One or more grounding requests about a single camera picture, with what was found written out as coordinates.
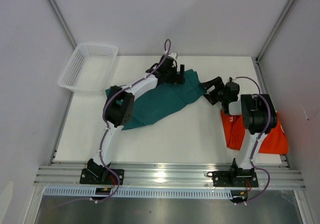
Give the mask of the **green shorts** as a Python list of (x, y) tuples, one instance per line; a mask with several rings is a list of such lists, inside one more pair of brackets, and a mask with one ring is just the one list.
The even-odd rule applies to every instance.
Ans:
[(206, 93), (206, 90), (200, 87), (196, 71), (192, 69), (185, 71), (184, 78), (183, 84), (164, 83), (140, 97), (136, 96), (132, 118), (123, 129), (130, 130), (153, 125), (196, 102)]

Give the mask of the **orange shorts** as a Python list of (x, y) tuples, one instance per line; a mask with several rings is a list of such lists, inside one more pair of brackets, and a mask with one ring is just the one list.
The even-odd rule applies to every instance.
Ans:
[[(224, 129), (226, 146), (233, 150), (240, 150), (245, 136), (245, 128), (241, 115), (226, 115), (220, 111)], [(282, 128), (280, 116), (277, 115), (277, 126), (271, 130), (263, 140), (259, 153), (284, 155), (289, 152), (287, 137)]]

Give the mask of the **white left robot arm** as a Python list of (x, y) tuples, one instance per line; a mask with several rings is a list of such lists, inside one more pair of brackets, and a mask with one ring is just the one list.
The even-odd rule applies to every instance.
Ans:
[(102, 112), (106, 124), (99, 148), (87, 163), (86, 170), (97, 184), (108, 180), (108, 164), (111, 162), (112, 148), (118, 135), (133, 117), (135, 101), (148, 91), (162, 84), (183, 84), (185, 82), (185, 66), (178, 67), (177, 53), (167, 52), (158, 63), (147, 69), (144, 75), (132, 84), (112, 86)]

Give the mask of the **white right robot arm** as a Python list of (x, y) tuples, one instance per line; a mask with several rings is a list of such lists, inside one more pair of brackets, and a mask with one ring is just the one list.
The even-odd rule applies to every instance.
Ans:
[(221, 181), (229, 180), (234, 186), (255, 179), (254, 161), (263, 140), (277, 126), (278, 118), (271, 98), (268, 94), (242, 94), (240, 85), (232, 78), (224, 84), (221, 77), (216, 77), (199, 86), (206, 91), (204, 97), (215, 105), (221, 103), (221, 110), (228, 116), (240, 115), (244, 125), (244, 139), (238, 155), (233, 159), (228, 171), (212, 173)]

